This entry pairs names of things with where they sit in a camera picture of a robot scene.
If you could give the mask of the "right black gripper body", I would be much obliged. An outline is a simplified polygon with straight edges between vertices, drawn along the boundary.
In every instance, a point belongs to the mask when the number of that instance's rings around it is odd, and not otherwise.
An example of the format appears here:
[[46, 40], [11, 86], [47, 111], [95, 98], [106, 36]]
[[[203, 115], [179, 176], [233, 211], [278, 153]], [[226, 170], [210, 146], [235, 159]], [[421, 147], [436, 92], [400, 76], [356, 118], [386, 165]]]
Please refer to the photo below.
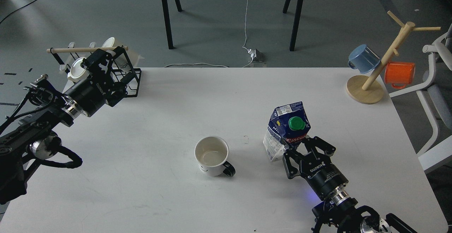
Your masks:
[[321, 200], [329, 198], [335, 188], [349, 182], [331, 162], [330, 157], [324, 154], [309, 152], [302, 155], [296, 151], [294, 161], [299, 165], [299, 175], [307, 181]]

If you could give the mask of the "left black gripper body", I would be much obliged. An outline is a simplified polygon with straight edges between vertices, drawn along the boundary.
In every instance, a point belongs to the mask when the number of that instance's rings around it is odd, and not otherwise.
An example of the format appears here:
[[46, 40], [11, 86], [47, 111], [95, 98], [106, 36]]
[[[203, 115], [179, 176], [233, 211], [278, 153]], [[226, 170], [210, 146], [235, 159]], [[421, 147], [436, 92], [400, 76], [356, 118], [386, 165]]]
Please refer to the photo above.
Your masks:
[[110, 74], [91, 74], [65, 91], [64, 98], [68, 102], [75, 102], [78, 111], [91, 117], [103, 105], [113, 107], [117, 104], [117, 100], [113, 98], [113, 85], [114, 80]]

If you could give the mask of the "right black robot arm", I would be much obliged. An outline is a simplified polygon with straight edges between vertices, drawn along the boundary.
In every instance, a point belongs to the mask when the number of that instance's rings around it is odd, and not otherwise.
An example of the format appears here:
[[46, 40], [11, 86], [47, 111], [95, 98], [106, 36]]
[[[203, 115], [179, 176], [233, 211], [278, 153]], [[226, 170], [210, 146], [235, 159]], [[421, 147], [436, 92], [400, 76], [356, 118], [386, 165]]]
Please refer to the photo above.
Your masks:
[[336, 148], [315, 136], [303, 138], [307, 153], [301, 154], [297, 144], [289, 144], [283, 162], [288, 179], [300, 176], [307, 181], [321, 203], [312, 209], [315, 216], [313, 233], [323, 225], [334, 226], [338, 233], [414, 233], [415, 230], [396, 215], [381, 217], [370, 206], [356, 207], [357, 200], [345, 191], [348, 183], [343, 173], [331, 162]]

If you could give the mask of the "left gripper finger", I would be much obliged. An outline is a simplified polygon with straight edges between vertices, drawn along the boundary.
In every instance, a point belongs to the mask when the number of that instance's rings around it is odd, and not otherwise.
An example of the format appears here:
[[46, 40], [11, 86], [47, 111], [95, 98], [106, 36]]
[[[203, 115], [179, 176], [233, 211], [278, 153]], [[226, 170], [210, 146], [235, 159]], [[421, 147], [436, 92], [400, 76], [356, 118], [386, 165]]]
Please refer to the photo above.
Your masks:
[[89, 72], [86, 80], [113, 82], [112, 65], [117, 53], [112, 50], [97, 49], [82, 60], [81, 67]]
[[124, 98], [137, 97], [137, 69], [123, 72], [119, 69], [112, 71], [113, 83], [107, 84], [105, 102], [108, 106], [117, 105]]

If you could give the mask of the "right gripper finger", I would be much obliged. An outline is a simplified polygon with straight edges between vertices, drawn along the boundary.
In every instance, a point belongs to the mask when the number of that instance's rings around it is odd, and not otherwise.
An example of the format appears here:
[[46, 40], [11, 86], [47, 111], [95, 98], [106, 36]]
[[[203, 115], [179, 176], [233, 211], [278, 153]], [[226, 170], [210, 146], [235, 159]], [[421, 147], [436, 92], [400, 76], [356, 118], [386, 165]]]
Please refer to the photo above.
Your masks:
[[284, 169], [288, 179], [300, 176], [300, 154], [295, 149], [287, 149], [282, 155]]
[[329, 144], [325, 140], [321, 139], [318, 136], [315, 137], [305, 137], [302, 139], [302, 143], [304, 144], [306, 150], [308, 152], [318, 152], [317, 149], [323, 151], [323, 154], [326, 156], [333, 156], [336, 152], [336, 147]]

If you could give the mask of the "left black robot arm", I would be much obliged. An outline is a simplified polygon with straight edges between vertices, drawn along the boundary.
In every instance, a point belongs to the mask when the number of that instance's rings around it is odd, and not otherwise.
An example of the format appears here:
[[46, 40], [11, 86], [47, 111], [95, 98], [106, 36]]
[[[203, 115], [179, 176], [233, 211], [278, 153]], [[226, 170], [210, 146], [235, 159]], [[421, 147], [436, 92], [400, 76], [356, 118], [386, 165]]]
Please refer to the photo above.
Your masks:
[[64, 93], [42, 75], [29, 87], [13, 114], [1, 125], [4, 131], [16, 119], [19, 127], [0, 140], [1, 204], [27, 193], [27, 181], [39, 168], [78, 168], [82, 159], [63, 146], [53, 131], [58, 124], [70, 127], [80, 114], [95, 114], [103, 105], [115, 106], [129, 97], [132, 80], [140, 85], [142, 71], [131, 64], [126, 48], [94, 48], [81, 62], [88, 76]]

